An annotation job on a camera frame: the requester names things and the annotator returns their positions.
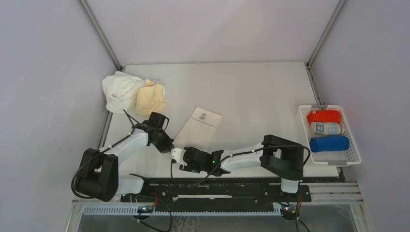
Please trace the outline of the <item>cream towel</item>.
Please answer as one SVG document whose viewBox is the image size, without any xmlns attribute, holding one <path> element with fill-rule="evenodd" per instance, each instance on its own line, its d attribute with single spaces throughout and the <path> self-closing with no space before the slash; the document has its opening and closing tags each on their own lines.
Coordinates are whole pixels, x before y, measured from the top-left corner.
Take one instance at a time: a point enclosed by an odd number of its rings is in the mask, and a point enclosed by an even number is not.
<svg viewBox="0 0 410 232">
<path fill-rule="evenodd" d="M 207 150 L 222 120 L 223 115 L 197 106 L 174 139 L 174 146 Z"/>
</svg>

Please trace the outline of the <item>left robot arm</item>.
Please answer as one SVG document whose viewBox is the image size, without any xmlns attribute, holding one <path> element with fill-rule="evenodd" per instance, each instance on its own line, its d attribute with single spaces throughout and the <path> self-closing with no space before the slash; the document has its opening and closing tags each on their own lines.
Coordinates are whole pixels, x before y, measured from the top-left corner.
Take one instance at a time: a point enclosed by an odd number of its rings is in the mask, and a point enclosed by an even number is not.
<svg viewBox="0 0 410 232">
<path fill-rule="evenodd" d="M 173 139 L 159 128 L 132 129 L 113 145 L 99 150 L 89 148 L 71 181 L 71 190 L 82 199 L 111 201 L 115 196 L 132 194 L 144 202 L 150 198 L 151 188 L 135 174 L 120 175 L 119 167 L 139 149 L 154 145 L 160 153 L 173 149 Z"/>
</svg>

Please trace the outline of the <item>blue towel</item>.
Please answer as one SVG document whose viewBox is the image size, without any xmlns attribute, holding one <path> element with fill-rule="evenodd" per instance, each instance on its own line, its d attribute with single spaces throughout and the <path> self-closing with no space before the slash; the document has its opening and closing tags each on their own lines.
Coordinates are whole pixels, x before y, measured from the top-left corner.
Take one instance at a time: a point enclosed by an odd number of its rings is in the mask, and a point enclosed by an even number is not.
<svg viewBox="0 0 410 232">
<path fill-rule="evenodd" d="M 312 152 L 333 152 L 345 151 L 349 149 L 350 141 L 346 136 L 326 136 L 311 138 L 309 141 Z"/>
</svg>

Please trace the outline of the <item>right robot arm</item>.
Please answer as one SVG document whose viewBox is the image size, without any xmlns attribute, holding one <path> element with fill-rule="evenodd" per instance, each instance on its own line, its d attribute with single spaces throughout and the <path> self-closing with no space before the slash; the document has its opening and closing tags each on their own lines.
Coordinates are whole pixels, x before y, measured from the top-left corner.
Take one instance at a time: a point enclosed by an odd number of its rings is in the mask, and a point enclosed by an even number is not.
<svg viewBox="0 0 410 232">
<path fill-rule="evenodd" d="M 281 178 L 279 194 L 285 201 L 292 201 L 299 193 L 304 177 L 304 166 L 311 151 L 299 143 L 266 135 L 261 143 L 252 147 L 212 153 L 195 147 L 171 150 L 172 163 L 178 163 L 180 170 L 192 173 L 205 172 L 208 177 L 222 176 L 251 167 L 262 167 Z"/>
</svg>

